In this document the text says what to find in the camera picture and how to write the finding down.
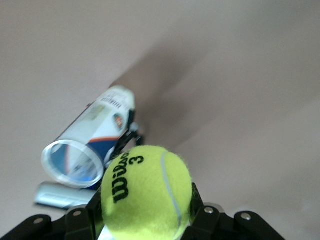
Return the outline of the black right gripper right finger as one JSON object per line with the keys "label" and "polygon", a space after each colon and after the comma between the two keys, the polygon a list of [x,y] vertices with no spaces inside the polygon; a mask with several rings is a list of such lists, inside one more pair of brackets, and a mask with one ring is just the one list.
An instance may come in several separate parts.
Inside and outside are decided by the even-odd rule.
{"label": "black right gripper right finger", "polygon": [[195,183],[192,184],[190,226],[183,240],[283,240],[271,225],[252,211],[228,216],[220,205],[205,204]]}

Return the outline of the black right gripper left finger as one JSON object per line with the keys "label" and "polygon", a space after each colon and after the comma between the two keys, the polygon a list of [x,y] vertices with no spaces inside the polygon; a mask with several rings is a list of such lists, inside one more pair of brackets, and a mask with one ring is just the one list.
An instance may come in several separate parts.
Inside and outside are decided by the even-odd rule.
{"label": "black right gripper left finger", "polygon": [[33,215],[3,237],[2,240],[97,240],[104,228],[101,190],[89,203],[76,206],[58,220],[48,215]]}

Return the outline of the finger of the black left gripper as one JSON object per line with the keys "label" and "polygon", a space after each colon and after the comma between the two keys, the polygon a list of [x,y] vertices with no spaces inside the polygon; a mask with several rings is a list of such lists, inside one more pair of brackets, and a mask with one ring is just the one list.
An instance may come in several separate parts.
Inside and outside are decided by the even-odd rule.
{"label": "finger of the black left gripper", "polygon": [[135,121],[136,111],[130,109],[128,112],[128,122],[126,124],[125,132],[121,135],[119,140],[116,141],[107,153],[107,166],[109,167],[112,161],[124,152],[128,144],[134,141],[134,146],[141,146],[144,144],[144,136],[139,133],[140,126]]}

